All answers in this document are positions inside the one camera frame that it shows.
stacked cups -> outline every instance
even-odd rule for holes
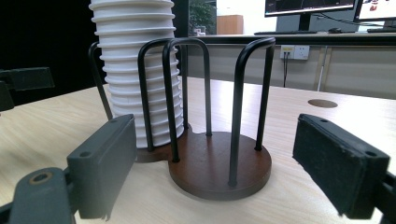
[[[92,0],[92,21],[105,62],[106,82],[115,117],[134,114],[137,147],[147,147],[143,119],[137,54],[153,39],[174,37],[171,0]],[[170,142],[169,123],[163,84],[163,48],[151,49],[145,58],[154,146]],[[172,87],[177,126],[177,137],[183,134],[183,118],[178,86],[176,50],[171,54]]]

white wall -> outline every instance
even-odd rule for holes
[[[264,0],[217,0],[217,7],[218,16],[244,16],[244,35],[276,29],[276,17],[264,18]]]

monitor screen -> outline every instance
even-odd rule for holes
[[[396,0],[359,0],[354,21],[396,21]]]
[[[355,0],[266,0],[265,17],[351,10],[354,2]]]

wall socket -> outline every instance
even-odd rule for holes
[[[285,53],[288,53],[288,59],[294,60],[308,60],[309,46],[302,45],[282,45],[280,46],[281,59],[285,59]]]

brown wooden base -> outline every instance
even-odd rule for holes
[[[193,133],[185,130],[177,139],[180,162],[172,162],[170,144],[148,153],[139,149],[138,161],[168,159],[169,173],[177,185],[188,193],[210,200],[236,200],[256,193],[271,174],[271,156],[256,141],[244,135],[239,140],[237,185],[228,185],[231,133]]]

